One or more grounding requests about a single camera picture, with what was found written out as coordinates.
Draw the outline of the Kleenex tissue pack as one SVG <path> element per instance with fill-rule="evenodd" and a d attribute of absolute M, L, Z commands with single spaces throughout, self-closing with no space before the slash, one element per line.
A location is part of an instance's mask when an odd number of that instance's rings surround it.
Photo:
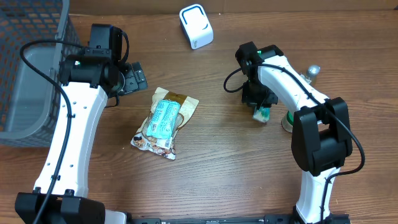
<path fill-rule="evenodd" d="M 258 122 L 267 123 L 270 120 L 270 113 L 270 108 L 255 108 L 252 118 Z"/>

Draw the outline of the green lid Knorr jar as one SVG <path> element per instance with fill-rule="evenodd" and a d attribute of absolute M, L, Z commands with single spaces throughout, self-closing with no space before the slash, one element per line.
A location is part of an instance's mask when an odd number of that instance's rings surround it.
<path fill-rule="evenodd" d="M 294 118 L 290 111 L 286 113 L 286 115 L 282 118 L 281 120 L 281 125 L 284 130 L 286 130 L 289 133 L 292 133 L 293 130 L 293 124 L 294 124 Z"/>

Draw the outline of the teal wipes pack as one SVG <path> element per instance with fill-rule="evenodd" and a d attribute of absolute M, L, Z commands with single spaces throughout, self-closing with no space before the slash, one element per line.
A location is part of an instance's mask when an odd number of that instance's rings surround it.
<path fill-rule="evenodd" d="M 148 125 L 147 135 L 158 139 L 171 138 L 179 110 L 180 104 L 176 101 L 159 101 Z"/>

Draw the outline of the brown snack pouch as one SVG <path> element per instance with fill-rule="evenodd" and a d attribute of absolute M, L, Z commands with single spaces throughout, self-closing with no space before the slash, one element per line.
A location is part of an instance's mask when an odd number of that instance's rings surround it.
<path fill-rule="evenodd" d="M 170 100 L 176 101 L 180 104 L 180 110 L 175 121 L 175 127 L 171 138 L 158 139 L 147 135 L 147 128 L 154 114 L 155 108 L 159 101 Z M 141 127 L 136 131 L 135 135 L 131 139 L 131 145 L 142 150 L 150 151 L 154 154 L 163 156 L 170 160 L 176 158 L 176 152 L 174 149 L 174 140 L 178 131 L 183 128 L 186 123 L 193 116 L 199 101 L 190 96 L 174 93 L 158 87 L 152 96 L 152 105 L 150 108 L 149 115 L 143 121 Z"/>

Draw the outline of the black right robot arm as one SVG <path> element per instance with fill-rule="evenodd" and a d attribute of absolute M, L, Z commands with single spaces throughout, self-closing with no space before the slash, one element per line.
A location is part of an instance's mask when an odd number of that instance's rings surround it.
<path fill-rule="evenodd" d="M 248 77 L 243 103 L 259 109 L 281 101 L 292 113 L 291 149 L 302 181 L 289 222 L 349 223 L 347 215 L 329 210 L 333 176 L 353 150 L 345 101 L 329 99 L 309 85 L 276 45 L 258 49 L 248 42 L 239 46 L 235 58 Z"/>

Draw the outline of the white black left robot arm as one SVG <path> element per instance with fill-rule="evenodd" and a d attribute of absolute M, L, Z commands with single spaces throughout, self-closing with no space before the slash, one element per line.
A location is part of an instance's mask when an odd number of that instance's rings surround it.
<path fill-rule="evenodd" d="M 108 100 L 147 88 L 140 63 L 128 63 L 127 34 L 91 26 L 88 46 L 68 55 L 53 86 L 61 94 L 45 165 L 31 193 L 18 193 L 15 210 L 25 223 L 131 223 L 127 212 L 107 210 L 88 195 L 95 132 Z"/>

